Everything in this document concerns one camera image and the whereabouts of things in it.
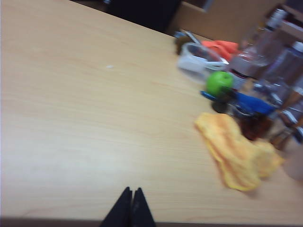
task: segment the small bottle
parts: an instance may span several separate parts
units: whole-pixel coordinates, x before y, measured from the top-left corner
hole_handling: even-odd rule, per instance
[[[287,12],[277,9],[267,21],[263,31],[255,38],[254,45],[248,46],[232,58],[227,71],[233,76],[233,89],[240,90],[246,79],[252,77],[259,68],[271,63],[273,56],[277,54],[272,43],[272,33],[286,15]]]

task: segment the plastic bottle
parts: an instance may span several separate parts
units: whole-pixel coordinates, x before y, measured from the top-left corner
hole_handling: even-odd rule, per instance
[[[303,43],[295,42],[277,57],[276,61],[264,72],[261,80],[254,85],[254,91],[267,96],[274,105],[281,105],[290,91],[287,81],[295,76],[303,65]]]
[[[239,90],[260,67],[267,66],[277,54],[272,43],[272,32],[278,28],[283,18],[287,15],[282,9],[277,9],[267,21],[263,31],[259,33],[254,45],[245,48],[233,57],[227,71],[233,76],[233,88]]]

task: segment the light wood tabletop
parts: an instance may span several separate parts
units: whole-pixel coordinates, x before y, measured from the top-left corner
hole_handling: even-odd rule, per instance
[[[3,0],[1,31],[2,217],[101,220],[130,186],[157,222],[303,224],[281,168],[223,185],[173,37],[68,0]]]

